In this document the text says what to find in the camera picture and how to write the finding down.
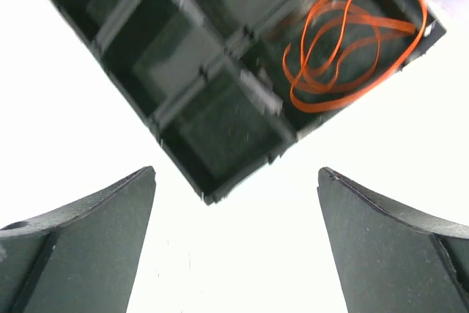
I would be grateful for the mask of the black compartment tray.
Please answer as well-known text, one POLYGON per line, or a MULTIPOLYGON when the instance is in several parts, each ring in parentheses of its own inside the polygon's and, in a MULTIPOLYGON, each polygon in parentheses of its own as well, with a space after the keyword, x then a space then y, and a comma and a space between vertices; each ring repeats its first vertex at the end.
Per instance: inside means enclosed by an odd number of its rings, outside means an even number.
POLYGON ((50 0, 204 203, 424 55, 427 0, 50 0))

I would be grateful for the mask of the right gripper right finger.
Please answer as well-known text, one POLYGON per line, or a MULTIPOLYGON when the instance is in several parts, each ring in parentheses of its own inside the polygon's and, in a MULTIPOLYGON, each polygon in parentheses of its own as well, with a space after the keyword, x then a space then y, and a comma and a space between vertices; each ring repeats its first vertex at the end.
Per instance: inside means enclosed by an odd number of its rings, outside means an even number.
POLYGON ((467 312, 468 226, 323 167, 318 198, 349 312, 467 312))

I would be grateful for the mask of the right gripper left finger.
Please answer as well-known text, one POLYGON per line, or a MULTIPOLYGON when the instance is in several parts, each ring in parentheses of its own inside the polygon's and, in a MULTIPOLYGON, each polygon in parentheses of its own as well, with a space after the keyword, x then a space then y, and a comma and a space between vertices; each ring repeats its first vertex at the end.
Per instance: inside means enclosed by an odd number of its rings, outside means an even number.
POLYGON ((145 166, 1 228, 2 312, 126 312, 155 197, 145 166))

